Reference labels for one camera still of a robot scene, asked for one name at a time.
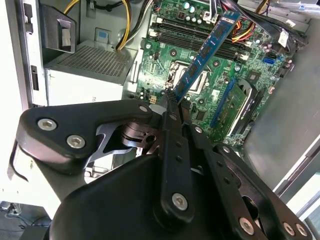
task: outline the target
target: floor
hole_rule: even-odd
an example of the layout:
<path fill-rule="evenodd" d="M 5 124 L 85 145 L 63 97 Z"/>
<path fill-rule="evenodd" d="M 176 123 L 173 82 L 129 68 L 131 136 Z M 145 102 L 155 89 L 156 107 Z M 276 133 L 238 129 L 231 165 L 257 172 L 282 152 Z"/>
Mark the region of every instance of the floor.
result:
<path fill-rule="evenodd" d="M 6 203 L 2 202 L 0 207 L 5 206 Z M 0 212 L 0 239 L 1 240 L 19 240 L 24 230 L 23 226 L 31 225 L 34 221 L 36 221 L 33 225 L 41 226 L 48 225 L 51 220 L 48 218 L 46 211 L 43 207 L 32 206 L 32 205 L 20 205 L 21 214 L 19 215 L 21 218 L 14 217 L 8 219 L 7 211 L 2 210 Z"/>

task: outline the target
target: yellow wire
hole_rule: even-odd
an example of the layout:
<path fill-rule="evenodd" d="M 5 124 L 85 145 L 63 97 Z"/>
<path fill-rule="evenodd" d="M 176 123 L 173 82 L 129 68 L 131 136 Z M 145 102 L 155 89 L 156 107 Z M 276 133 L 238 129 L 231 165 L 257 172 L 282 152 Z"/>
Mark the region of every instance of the yellow wire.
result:
<path fill-rule="evenodd" d="M 65 8 L 63 11 L 64 14 L 67 14 L 67 12 L 77 3 L 80 2 L 80 0 L 72 0 L 69 5 Z"/>
<path fill-rule="evenodd" d="M 256 12 L 257 12 L 258 14 L 261 13 L 261 10 L 264 9 L 264 7 L 267 5 L 268 1 L 269 1 L 269 0 L 266 0 L 266 1 L 264 2 L 264 4 L 262 5 L 261 8 L 258 7 L 258 8 L 256 9 Z M 239 39 L 243 38 L 243 37 L 246 36 L 248 33 L 250 33 L 251 30 L 252 30 L 255 26 L 256 26 L 256 24 L 253 23 L 252 26 L 251 26 L 244 34 L 242 34 L 242 35 L 240 35 L 240 36 L 237 36 L 237 37 L 233 37 L 233 38 L 232 38 L 232 41 L 233 41 L 234 43 L 237 42 Z"/>
<path fill-rule="evenodd" d="M 125 29 L 125 32 L 123 35 L 123 40 L 122 40 L 118 50 L 121 50 L 125 46 L 125 43 L 126 43 L 128 36 L 129 36 L 130 22 L 131 22 L 128 4 L 125 0 L 122 0 L 122 2 L 123 2 L 123 5 L 125 6 L 125 9 L 126 9 L 126 29 Z"/>

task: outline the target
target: label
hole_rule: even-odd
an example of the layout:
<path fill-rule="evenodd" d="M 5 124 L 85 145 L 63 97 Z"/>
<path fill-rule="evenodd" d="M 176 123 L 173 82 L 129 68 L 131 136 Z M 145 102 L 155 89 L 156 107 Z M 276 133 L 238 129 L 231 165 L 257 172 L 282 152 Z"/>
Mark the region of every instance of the label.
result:
<path fill-rule="evenodd" d="M 212 95 L 213 101 L 218 100 L 219 94 L 220 94 L 220 91 L 219 91 L 219 90 L 215 90 L 215 89 L 214 89 L 214 90 L 212 91 L 211 95 Z"/>
<path fill-rule="evenodd" d="M 289 33 L 282 28 L 282 32 L 280 33 L 278 43 L 280 43 L 284 48 L 287 46 L 288 37 Z"/>
<path fill-rule="evenodd" d="M 222 21 L 225 21 L 225 22 L 228 22 L 228 23 L 231 23 L 231 24 L 233 24 L 235 21 L 234 20 L 232 20 L 232 19 L 230 19 L 230 18 L 226 18 L 226 17 L 221 17 L 221 20 Z"/>
<path fill-rule="evenodd" d="M 286 24 L 288 24 L 290 27 L 294 27 L 296 24 L 293 22 L 293 21 L 291 21 L 290 19 L 288 19 L 287 21 L 285 21 L 285 23 Z"/>

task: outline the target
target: black wire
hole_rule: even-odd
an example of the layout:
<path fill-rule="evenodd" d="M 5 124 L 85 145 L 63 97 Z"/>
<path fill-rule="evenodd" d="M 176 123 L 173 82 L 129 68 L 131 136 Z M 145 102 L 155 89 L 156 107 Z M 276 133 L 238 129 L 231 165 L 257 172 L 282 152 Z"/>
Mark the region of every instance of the black wire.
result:
<path fill-rule="evenodd" d="M 17 146 L 18 146 L 18 143 L 17 143 L 17 140 L 14 140 L 14 143 L 13 143 L 13 148 L 12 148 L 12 151 L 11 151 L 11 154 L 10 154 L 10 158 L 9 158 L 9 165 L 10 167 L 12 168 L 13 172 L 21 179 L 28 181 L 28 179 L 21 175 L 20 173 L 17 172 L 17 170 L 15 169 L 15 166 L 14 166 L 14 160 L 15 160 L 15 155 L 16 155 L 16 149 L 17 149 Z"/>
<path fill-rule="evenodd" d="M 34 225 L 36 222 L 38 222 L 39 220 L 45 219 L 45 218 L 50 218 L 50 217 L 48 217 L 48 216 L 39 217 L 39 218 L 37 218 L 36 220 L 34 220 L 33 223 L 31 223 L 31 226 L 33 226 L 33 225 Z"/>

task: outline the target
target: red wire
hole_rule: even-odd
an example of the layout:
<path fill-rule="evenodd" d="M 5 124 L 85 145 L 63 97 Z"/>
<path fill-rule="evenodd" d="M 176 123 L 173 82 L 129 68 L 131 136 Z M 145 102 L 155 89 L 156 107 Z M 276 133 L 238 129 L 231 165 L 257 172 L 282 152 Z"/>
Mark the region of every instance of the red wire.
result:
<path fill-rule="evenodd" d="M 243 40 L 247 39 L 247 38 L 250 37 L 253 33 L 254 33 L 254 31 L 252 30 L 247 36 L 244 36 L 243 38 L 240 38 L 239 40 L 237 40 L 237 42 L 238 42 L 238 41 L 243 41 Z"/>

